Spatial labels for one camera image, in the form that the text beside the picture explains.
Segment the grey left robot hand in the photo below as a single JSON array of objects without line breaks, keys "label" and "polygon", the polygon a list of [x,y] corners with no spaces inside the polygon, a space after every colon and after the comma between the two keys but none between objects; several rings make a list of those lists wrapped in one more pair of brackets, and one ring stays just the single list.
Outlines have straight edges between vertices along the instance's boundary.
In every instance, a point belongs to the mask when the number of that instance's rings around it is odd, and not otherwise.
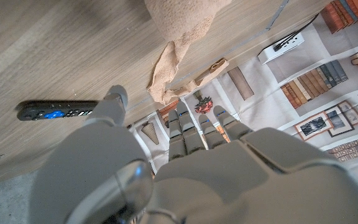
[{"label": "grey left robot hand", "polygon": [[197,130],[169,114],[169,161],[153,173],[124,127],[127,93],[112,86],[40,168],[30,223],[358,223],[358,181],[337,160],[273,128],[253,131],[216,106]]}]

